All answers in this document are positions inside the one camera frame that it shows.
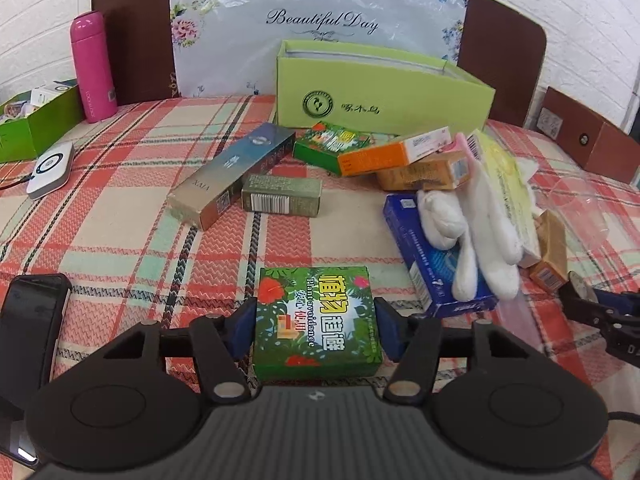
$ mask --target small green box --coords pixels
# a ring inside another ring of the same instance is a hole
[[[340,176],[338,155],[360,150],[372,143],[371,134],[348,130],[337,124],[319,122],[296,140],[293,156],[312,166]]]
[[[63,81],[76,85],[75,80]],[[1,105],[29,100],[31,91],[18,94]],[[84,120],[78,86],[67,90],[29,117],[0,124],[0,162],[31,160],[46,152],[60,137]]]
[[[277,59],[278,124],[329,121],[407,135],[482,129],[495,91],[449,61],[348,42],[284,40]]]
[[[255,321],[260,380],[369,377],[382,364],[367,267],[261,269]]]
[[[251,174],[242,187],[245,211],[292,216],[318,216],[322,180]]]

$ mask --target silver screw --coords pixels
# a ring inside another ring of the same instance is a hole
[[[415,397],[420,393],[420,385],[413,381],[396,381],[389,385],[389,391],[397,397]]]
[[[213,388],[213,392],[222,399],[233,399],[244,394],[244,386],[240,383],[229,381],[226,383],[216,384],[216,387]]]

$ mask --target black smartphone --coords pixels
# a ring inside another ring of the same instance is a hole
[[[0,310],[0,452],[35,468],[24,412],[48,383],[71,294],[64,274],[16,276]]]

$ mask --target plaid tablecloth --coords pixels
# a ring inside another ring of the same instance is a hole
[[[364,265],[373,293],[398,308],[415,306],[414,288],[382,217],[385,193],[370,176],[337,178],[286,158],[273,173],[323,180],[318,218],[247,213],[235,204],[207,232],[180,224],[165,211],[170,188],[273,113],[270,96],[176,99],[138,104],[95,125],[80,124],[66,139],[78,154],[63,189],[39,202],[26,184],[0,192],[0,298],[21,273],[64,272],[73,283],[56,356],[60,375],[114,336],[147,318],[166,327],[187,325],[207,312],[230,313],[253,294],[260,266]],[[640,193],[583,173],[545,137],[506,124],[489,126],[540,170],[534,186],[545,192],[563,175],[588,179],[609,225],[604,246],[572,255],[570,267],[609,290],[640,286]],[[0,165],[7,184],[30,173],[32,162]],[[538,346],[591,384],[610,410],[640,413],[640,370],[604,352],[590,327],[569,322],[558,300],[523,272],[521,301],[486,314]],[[465,326],[471,315],[447,321]],[[447,360],[442,386],[463,371]],[[189,360],[174,359],[172,373],[193,381]],[[366,380],[378,386],[392,370]],[[616,480],[633,477],[640,463],[640,430],[612,423],[596,467]],[[0,458],[0,480],[25,470]]]

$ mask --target water bottle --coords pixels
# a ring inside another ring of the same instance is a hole
[[[73,20],[69,32],[84,114],[89,123],[97,123],[118,110],[104,18],[100,12],[86,12]]]

